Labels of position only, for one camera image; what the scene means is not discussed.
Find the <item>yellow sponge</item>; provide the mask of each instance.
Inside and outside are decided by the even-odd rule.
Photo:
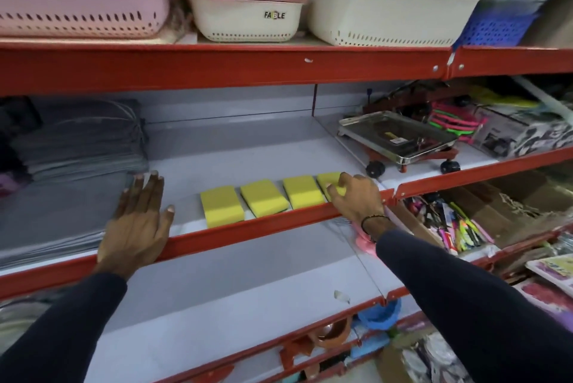
[[[283,186],[293,209],[324,204],[324,197],[310,175],[285,178]]]
[[[320,173],[316,176],[316,180],[319,182],[320,188],[323,190],[326,199],[330,202],[330,195],[328,191],[326,191],[326,187],[330,184],[334,184],[336,186],[336,190],[340,196],[344,196],[346,194],[346,187],[340,187],[338,185],[338,179],[340,178],[340,172],[329,172],[329,173]]]
[[[243,185],[241,194],[255,217],[268,216],[288,209],[288,201],[271,180]]]
[[[245,220],[245,211],[243,211],[237,192],[232,185],[203,191],[201,203],[208,228]]]

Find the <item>black beaded bracelet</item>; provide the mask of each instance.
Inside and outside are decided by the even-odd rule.
[[[390,220],[390,218],[388,216],[385,216],[383,214],[372,214],[371,216],[366,216],[364,219],[362,219],[362,221],[360,223],[360,228],[364,231],[364,233],[366,235],[370,235],[370,234],[368,232],[366,232],[366,230],[364,229],[364,222],[368,219],[372,219],[373,217],[383,217],[384,219]]]

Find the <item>gray fabric stack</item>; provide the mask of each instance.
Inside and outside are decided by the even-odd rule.
[[[33,182],[0,198],[0,269],[96,249],[121,191],[146,172],[136,101],[39,107],[11,146]]]

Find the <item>sleeve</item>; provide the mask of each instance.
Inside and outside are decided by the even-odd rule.
[[[2,381],[82,382],[126,291],[125,280],[111,273],[93,274],[71,288],[0,357]]]
[[[503,280],[399,230],[376,254],[476,383],[573,381],[573,334]]]

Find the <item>blue basket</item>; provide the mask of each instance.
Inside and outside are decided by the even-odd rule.
[[[358,319],[370,330],[388,330],[398,321],[402,301],[400,299],[386,306],[375,305],[358,312]]]
[[[475,10],[456,45],[514,47],[535,18],[537,13],[510,15],[494,10]]]

